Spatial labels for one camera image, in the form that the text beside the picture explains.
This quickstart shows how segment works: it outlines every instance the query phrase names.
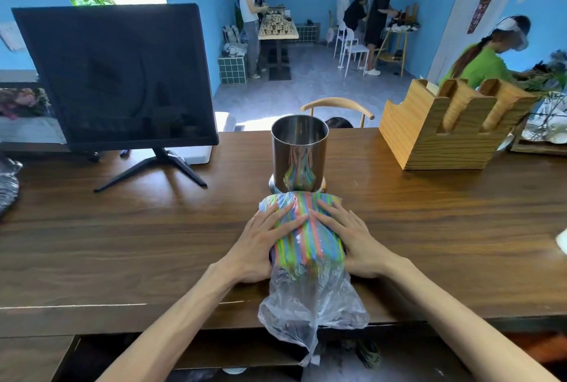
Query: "jeans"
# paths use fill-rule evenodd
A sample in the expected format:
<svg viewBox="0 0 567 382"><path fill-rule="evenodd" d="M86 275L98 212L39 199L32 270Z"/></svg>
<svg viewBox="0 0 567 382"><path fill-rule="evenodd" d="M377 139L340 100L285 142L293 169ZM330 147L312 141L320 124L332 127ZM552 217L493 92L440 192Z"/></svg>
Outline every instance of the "jeans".
<svg viewBox="0 0 567 382"><path fill-rule="evenodd" d="M258 56L260 55L260 41L258 39L258 21L245 22L245 32L248 36L248 74L256 73Z"/></svg>

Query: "floor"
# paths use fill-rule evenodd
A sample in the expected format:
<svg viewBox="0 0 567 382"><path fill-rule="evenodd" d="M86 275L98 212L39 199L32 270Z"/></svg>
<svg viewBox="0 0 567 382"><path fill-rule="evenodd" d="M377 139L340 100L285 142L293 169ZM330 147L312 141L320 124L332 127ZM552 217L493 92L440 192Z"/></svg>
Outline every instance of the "floor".
<svg viewBox="0 0 567 382"><path fill-rule="evenodd" d="M380 76L362 76L362 71L349 70L345 78L345 71L337 68L338 55L333 59L333 48L291 46L292 80L270 82L264 72L261 79L249 79L246 85L221 85L213 99L215 111L234 115L242 125L241 131L270 130L276 119L300 113L305 103L323 97L345 97L359 102L376 116L365 126L378 127L386 100L401 102L413 76L407 72L403 77L394 75L400 71L398 64L379 63ZM332 107L315 109L315 115L323 120L342 116L355 127L361 117L356 112Z"/></svg>

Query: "ponytail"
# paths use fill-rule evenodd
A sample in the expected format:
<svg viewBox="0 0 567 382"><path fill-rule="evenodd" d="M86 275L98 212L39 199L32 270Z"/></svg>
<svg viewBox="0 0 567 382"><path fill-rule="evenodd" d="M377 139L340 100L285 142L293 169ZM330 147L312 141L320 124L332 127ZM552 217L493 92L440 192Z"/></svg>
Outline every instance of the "ponytail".
<svg viewBox="0 0 567 382"><path fill-rule="evenodd" d="M468 66L471 61L473 61L483 51L486 44L490 41L492 41L492 35L483 37L483 39L475 46L471 46L469 49L464 51L459 59L455 61L455 64L453 64L451 79L460 78L466 66Z"/></svg>

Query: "green shirt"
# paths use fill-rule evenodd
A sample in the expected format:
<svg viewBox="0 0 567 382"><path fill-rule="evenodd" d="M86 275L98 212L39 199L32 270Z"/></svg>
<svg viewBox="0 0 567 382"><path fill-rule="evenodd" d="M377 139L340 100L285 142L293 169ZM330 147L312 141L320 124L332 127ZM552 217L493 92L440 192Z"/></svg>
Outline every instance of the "green shirt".
<svg viewBox="0 0 567 382"><path fill-rule="evenodd" d="M445 80L451 78L451 73L453 73L452 67L449 73L439 82L439 86L443 85ZM492 48L484 48L473 61L468 63L459 78L468 79L468 86L476 89L485 79L502 79L509 81L512 78L512 73L507 69L502 58L500 58Z"/></svg>

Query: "wooden holder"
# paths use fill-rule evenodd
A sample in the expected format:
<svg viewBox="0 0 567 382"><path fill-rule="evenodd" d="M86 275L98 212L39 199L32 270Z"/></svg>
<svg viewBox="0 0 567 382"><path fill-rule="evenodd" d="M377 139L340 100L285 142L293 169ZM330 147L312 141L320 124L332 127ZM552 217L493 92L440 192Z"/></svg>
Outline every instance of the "wooden holder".
<svg viewBox="0 0 567 382"><path fill-rule="evenodd" d="M386 102L380 131L403 170L482 169L538 97L498 79L479 92L447 80L437 96L414 79L399 105Z"/></svg>

